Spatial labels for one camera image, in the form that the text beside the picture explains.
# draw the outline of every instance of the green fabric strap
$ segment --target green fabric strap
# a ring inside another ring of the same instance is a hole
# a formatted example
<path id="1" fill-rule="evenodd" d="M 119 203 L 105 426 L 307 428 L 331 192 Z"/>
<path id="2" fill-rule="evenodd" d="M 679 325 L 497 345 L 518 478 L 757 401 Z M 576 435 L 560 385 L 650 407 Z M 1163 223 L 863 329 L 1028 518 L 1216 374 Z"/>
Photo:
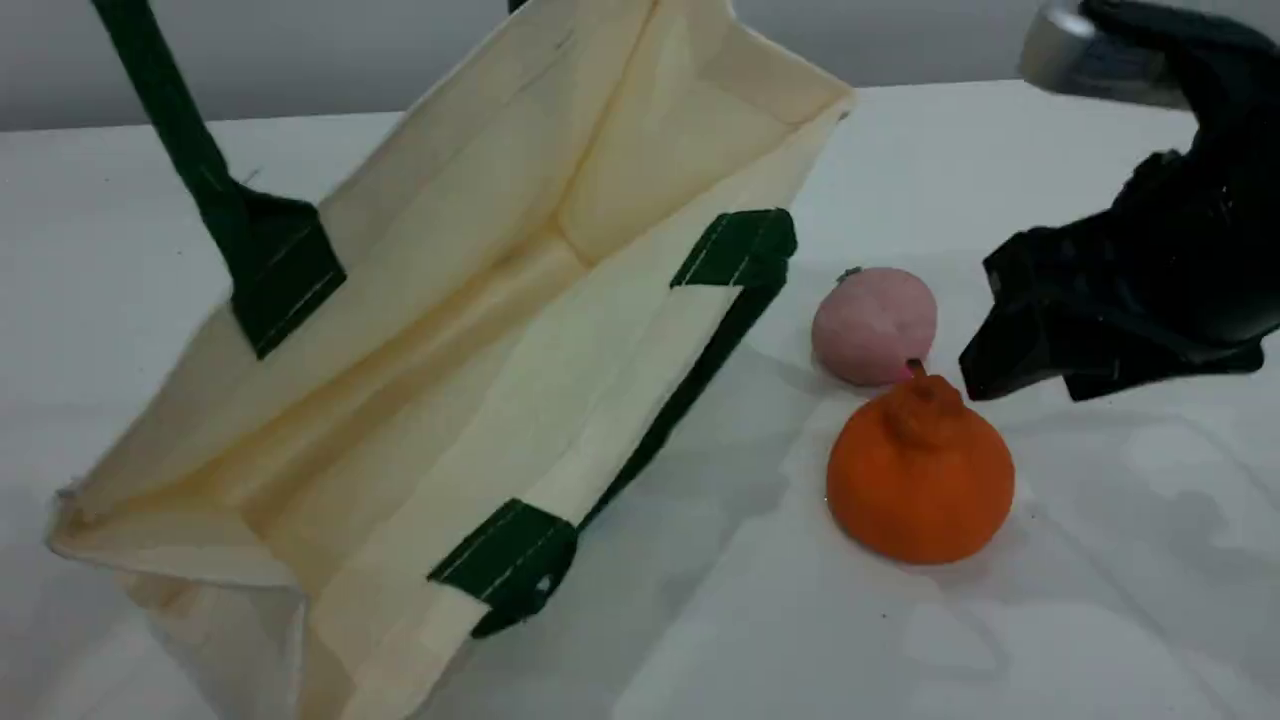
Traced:
<path id="1" fill-rule="evenodd" d="M 575 528 L 538 507 L 511 500 L 428 575 L 493 609 L 472 630 L 472 637 L 488 637 L 547 605 L 568 573 L 579 533 L 662 450 L 712 377 L 782 291 L 787 260 L 795 250 L 795 225 L 786 210 L 724 214 L 707 228 L 672 279 L 672 287 L 733 284 L 742 291 L 582 525 Z"/>
<path id="2" fill-rule="evenodd" d="M 236 182 L 147 0 L 93 0 L 174 169 L 232 277 L 232 309 L 265 357 L 346 279 L 316 209 Z"/>
<path id="3" fill-rule="evenodd" d="M 577 529 L 571 523 L 508 500 L 426 578 L 493 609 L 471 632 L 483 638 L 541 610 L 576 552 Z"/>
<path id="4" fill-rule="evenodd" d="M 724 214 L 708 225 L 672 279 L 672 287 L 733 284 L 741 286 L 742 291 L 730 305 L 728 313 L 724 314 L 724 319 L 716 328 L 716 333 L 689 374 L 658 411 L 649 430 L 622 465 L 618 477 L 588 514 L 582 527 L 594 520 L 609 501 L 631 484 L 631 480 L 667 445 L 672 430 L 694 406 L 694 401 L 703 395 L 716 373 L 746 337 L 748 331 L 787 284 L 787 263 L 795 255 L 796 247 L 795 222 L 791 219 L 791 213 L 782 209 Z"/>

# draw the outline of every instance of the stitching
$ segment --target stitching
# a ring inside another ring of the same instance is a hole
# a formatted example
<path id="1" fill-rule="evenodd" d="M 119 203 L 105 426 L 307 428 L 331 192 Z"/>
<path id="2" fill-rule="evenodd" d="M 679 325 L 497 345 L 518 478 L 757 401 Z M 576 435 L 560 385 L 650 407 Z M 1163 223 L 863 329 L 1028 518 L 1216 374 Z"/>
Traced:
<path id="1" fill-rule="evenodd" d="M 552 536 L 554 536 L 554 534 L 556 534 L 556 528 L 554 527 L 548 528 L 547 532 L 543 533 L 543 537 L 539 538 L 538 542 L 534 543 L 532 547 L 530 547 L 529 550 L 525 551 L 524 555 L 521 555 L 520 557 L 517 557 L 516 561 L 511 565 L 511 568 L 507 568 L 506 573 L 503 573 L 502 575 L 498 575 L 498 578 L 488 588 L 485 588 L 485 591 L 483 593 L 480 593 L 480 597 L 479 597 L 480 602 L 486 602 L 488 598 L 489 598 L 489 593 L 492 593 L 494 591 L 494 588 L 497 588 L 507 578 L 509 578 L 512 573 L 515 573 L 516 570 L 518 570 L 520 566 L 524 565 L 534 552 L 538 552 L 539 547 L 547 544 L 547 541 L 552 539 Z"/>
<path id="2" fill-rule="evenodd" d="M 710 252 L 712 245 L 716 245 L 716 238 L 719 237 L 721 232 L 724 231 L 724 227 L 728 225 L 728 220 L 731 217 L 732 217 L 731 213 L 724 213 L 719 217 L 719 219 L 716 220 L 716 223 L 713 223 L 713 232 L 710 237 L 707 238 L 707 245 L 703 246 L 703 251 L 698 254 L 698 259 L 694 260 L 694 264 L 690 265 L 687 270 L 685 270 L 685 277 L 680 278 L 680 281 L 677 281 L 677 284 L 689 283 L 689 278 L 694 275 L 694 270 L 696 270 L 703 264 L 703 260 L 707 259 L 707 254 Z"/>
<path id="3" fill-rule="evenodd" d="M 750 247 L 748 247 L 746 255 L 742 256 L 742 264 L 739 265 L 736 270 L 733 270 L 733 277 L 728 279 L 728 283 L 726 283 L 726 286 L 733 287 L 733 283 L 737 282 L 737 278 L 742 274 L 742 270 L 746 269 L 746 266 L 751 263 L 751 259 L 755 256 L 755 250 L 756 247 L 760 246 L 760 240 L 764 238 L 764 231 L 769 229 L 769 223 L 772 223 L 777 217 L 778 217 L 778 209 L 774 208 L 773 210 L 769 210 L 769 214 L 765 215 L 764 219 L 760 222 L 760 229 L 755 233 L 755 237 L 751 238 L 751 245 Z"/>
<path id="4" fill-rule="evenodd" d="M 517 509 L 518 509 L 517 505 L 513 505 L 513 503 L 512 505 L 506 505 L 504 510 L 503 510 L 502 518 L 497 523 L 494 523 L 493 525 L 490 525 L 489 529 L 484 532 L 484 534 L 481 534 L 480 537 L 475 538 L 475 542 L 471 543 L 471 547 L 468 547 L 466 550 L 466 552 L 463 552 L 462 555 L 460 555 L 453 562 L 449 562 L 448 565 L 445 565 L 444 569 L 439 570 L 439 573 L 431 573 L 431 574 L 436 575 L 438 578 L 440 578 L 440 582 L 447 580 L 449 573 L 452 573 L 453 570 L 456 570 L 458 568 L 458 565 L 462 564 L 463 560 L 466 560 L 472 552 L 475 552 L 476 548 L 479 548 L 480 544 L 483 544 L 484 541 L 489 536 L 492 536 L 493 533 L 495 533 L 498 530 L 498 528 L 506 525 L 512 518 L 516 516 L 516 510 Z"/>
<path id="5" fill-rule="evenodd" d="M 338 277 L 337 272 L 329 272 L 325 274 L 325 277 L 316 281 L 315 284 L 311 286 L 311 290 L 308 290 L 307 293 L 303 295 L 301 300 L 294 302 L 293 307 L 289 307 L 289 311 L 285 313 L 284 316 L 278 323 L 275 323 L 265 333 L 262 333 L 262 342 L 260 345 L 270 345 L 276 338 L 276 336 L 279 336 L 283 332 L 284 327 L 288 325 L 291 320 L 293 320 L 293 316 L 298 313 L 298 309 L 306 305 L 311 300 L 311 297 L 314 297 L 317 292 L 329 287 L 329 282 L 335 277 Z"/>

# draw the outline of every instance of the gray wall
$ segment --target gray wall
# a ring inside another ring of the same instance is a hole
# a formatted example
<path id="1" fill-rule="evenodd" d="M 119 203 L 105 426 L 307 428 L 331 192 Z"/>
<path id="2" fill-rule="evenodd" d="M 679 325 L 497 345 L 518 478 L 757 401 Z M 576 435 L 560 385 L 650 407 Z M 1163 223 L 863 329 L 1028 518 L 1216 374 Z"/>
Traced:
<path id="1" fill-rule="evenodd" d="M 1164 0 L 1280 37 L 1280 0 Z M 858 86 L 1012 77 L 1041 0 L 737 0 Z M 406 108 L 506 0 L 152 0 L 210 118 Z M 88 0 L 0 0 L 0 129 L 142 120 Z"/>

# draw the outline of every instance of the white surface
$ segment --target white surface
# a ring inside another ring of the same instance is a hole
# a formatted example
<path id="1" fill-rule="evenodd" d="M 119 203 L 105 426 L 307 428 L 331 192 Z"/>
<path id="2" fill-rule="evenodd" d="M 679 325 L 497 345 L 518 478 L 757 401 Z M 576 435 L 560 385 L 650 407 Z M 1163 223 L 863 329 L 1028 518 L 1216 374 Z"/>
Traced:
<path id="1" fill-rule="evenodd" d="M 317 199 L 392 115 L 215 128 L 238 177 Z M 1023 720 L 1280 715 L 1280 369 L 979 410 L 1018 464 L 980 556 L 904 569 L 823 506 L 858 393 L 808 357 L 850 265 L 922 275 L 931 368 L 989 307 L 980 259 L 1107 204 L 1190 118 L 1018 83 L 872 90 L 794 206 L 783 296 L 585 537 L 539 618 L 474 643 L 422 717 Z M 5 717 L 211 717 L 109 579 L 38 546 L 227 290 L 141 128 L 0 135 L 0 702 Z"/>
<path id="2" fill-rule="evenodd" d="M 1155 0 L 1280 37 L 1274 0 Z M 846 82 L 1014 77 L 1042 0 L 736 0 L 742 19 Z M 210 118 L 401 110 L 507 0 L 151 0 Z M 142 122 L 88 0 L 0 0 L 0 129 Z"/>

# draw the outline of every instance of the tote bag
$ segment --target tote bag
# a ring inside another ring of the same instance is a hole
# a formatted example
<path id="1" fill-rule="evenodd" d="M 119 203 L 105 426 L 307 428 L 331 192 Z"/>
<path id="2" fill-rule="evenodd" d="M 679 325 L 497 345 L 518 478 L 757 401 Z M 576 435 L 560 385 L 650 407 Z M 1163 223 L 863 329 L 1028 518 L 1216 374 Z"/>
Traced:
<path id="1" fill-rule="evenodd" d="M 233 291 L 49 544 L 227 717 L 403 717 L 778 293 L 851 91 L 724 0 L 536 0 L 312 206 L 230 178 L 145 0 L 95 5 Z"/>

